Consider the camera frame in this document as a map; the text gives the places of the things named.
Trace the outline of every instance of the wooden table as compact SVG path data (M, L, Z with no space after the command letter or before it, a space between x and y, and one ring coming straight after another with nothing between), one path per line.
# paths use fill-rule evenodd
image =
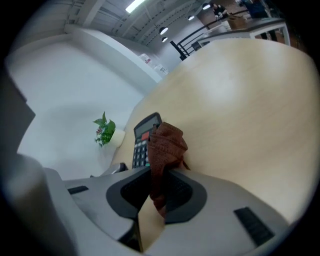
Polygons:
M319 181L319 75L312 59L268 40L217 40L184 60L133 110L113 163L132 165L134 126L153 112L184 132L191 170L235 182L292 223ZM163 229L148 199L144 248Z

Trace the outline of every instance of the ceiling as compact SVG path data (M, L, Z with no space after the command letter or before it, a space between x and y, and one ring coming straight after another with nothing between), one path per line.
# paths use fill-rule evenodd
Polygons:
M107 35L148 45L161 27L186 19L208 0L145 0L132 13L133 0L48 0L30 19L19 37L19 45L64 34L66 24L81 24Z

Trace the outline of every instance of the white wall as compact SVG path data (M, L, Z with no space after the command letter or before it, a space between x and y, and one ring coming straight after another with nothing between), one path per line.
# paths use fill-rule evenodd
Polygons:
M163 66L167 67L169 72L173 71L176 66L181 62L179 52L170 44L170 41L174 41L176 44L179 43L186 36L196 31L197 29L203 27L204 25L201 21L195 17L193 20L189 21L186 18L178 19L168 28L168 31L156 37L148 46L152 49L155 54L159 57L160 61L163 63ZM188 38L185 42L192 40L198 35L202 34L206 29L196 33L192 37ZM168 40L165 42L161 41L162 37L168 37Z
M105 111L123 129L143 98L130 82L70 42L58 42L8 65L36 116L19 152L56 169L63 180L100 175L115 149L94 142Z
M117 36L111 36L111 37L117 40L120 44L127 47L132 52L134 52L134 54L136 54L137 56L140 56L141 54L146 54L150 57L152 62L154 62L155 64L162 64L159 57L155 54L154 50L150 49L148 46L142 45L138 42L134 42L128 39L117 37Z

